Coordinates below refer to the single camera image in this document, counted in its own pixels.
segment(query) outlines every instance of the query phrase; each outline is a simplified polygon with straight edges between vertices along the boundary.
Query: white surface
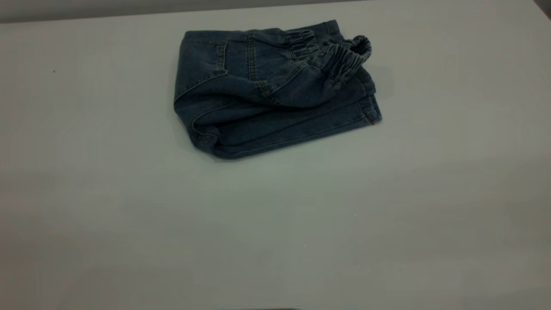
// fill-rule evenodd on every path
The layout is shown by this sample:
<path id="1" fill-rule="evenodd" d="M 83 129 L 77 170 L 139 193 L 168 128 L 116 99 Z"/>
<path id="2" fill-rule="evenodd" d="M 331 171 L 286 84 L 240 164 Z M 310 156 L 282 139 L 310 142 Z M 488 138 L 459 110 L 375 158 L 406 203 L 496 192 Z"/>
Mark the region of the white surface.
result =
<path id="1" fill-rule="evenodd" d="M 373 43 L 382 123 L 192 147 L 186 30 L 333 18 Z M 548 310 L 550 34 L 521 0 L 1 25 L 0 308 Z"/>
<path id="2" fill-rule="evenodd" d="M 1 0 L 0 23 L 190 10 L 288 6 L 343 0 Z"/>

